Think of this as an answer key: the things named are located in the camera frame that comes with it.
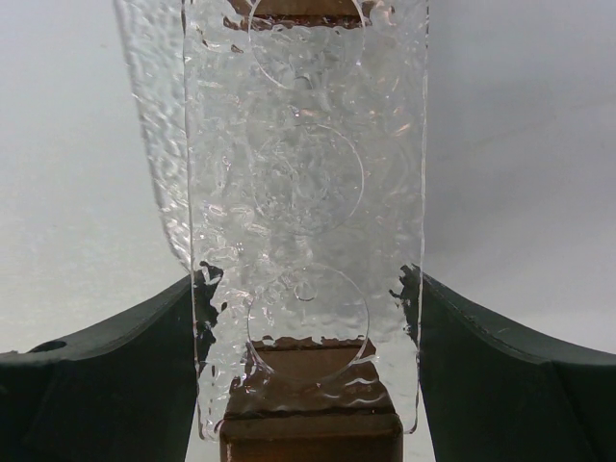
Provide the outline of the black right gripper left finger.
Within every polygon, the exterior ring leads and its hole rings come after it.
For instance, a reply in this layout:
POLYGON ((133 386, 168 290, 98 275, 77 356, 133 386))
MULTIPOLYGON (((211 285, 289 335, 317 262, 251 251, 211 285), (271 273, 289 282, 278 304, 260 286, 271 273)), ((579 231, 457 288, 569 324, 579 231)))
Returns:
POLYGON ((4 461, 182 461, 196 398, 191 279, 1 356, 4 461))

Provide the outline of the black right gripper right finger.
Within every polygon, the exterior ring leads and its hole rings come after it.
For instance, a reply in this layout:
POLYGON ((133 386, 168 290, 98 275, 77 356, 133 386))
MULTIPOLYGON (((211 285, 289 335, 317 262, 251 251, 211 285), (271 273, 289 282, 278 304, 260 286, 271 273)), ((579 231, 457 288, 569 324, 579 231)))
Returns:
POLYGON ((615 356, 423 284, 420 381, 439 461, 612 461, 615 356))

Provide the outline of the clear acrylic toothbrush stand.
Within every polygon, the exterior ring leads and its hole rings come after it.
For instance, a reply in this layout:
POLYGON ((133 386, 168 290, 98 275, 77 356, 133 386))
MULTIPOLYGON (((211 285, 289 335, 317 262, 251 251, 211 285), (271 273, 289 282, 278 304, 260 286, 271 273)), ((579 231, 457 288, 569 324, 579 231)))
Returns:
POLYGON ((118 1, 219 461, 408 461, 425 1, 118 1))

